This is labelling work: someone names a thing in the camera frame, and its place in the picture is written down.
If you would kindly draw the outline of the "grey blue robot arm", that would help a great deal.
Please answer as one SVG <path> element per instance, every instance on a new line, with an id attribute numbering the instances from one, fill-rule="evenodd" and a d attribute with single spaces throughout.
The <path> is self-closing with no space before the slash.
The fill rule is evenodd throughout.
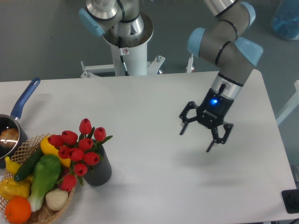
<path id="1" fill-rule="evenodd" d="M 233 124 L 224 118 L 257 65 L 263 48 L 242 33 L 255 20 L 254 8 L 236 0 L 207 0 L 217 19 L 212 29 L 197 28 L 187 41 L 192 56 L 215 64 L 219 72 L 203 102 L 189 102 L 180 114 L 184 127 L 197 121 L 212 132 L 212 144 L 225 144 Z M 151 19 L 140 11 L 137 0 L 88 0 L 79 18 L 95 36 L 110 45 L 117 76 L 154 74 L 147 61 L 147 43 L 153 35 Z"/>

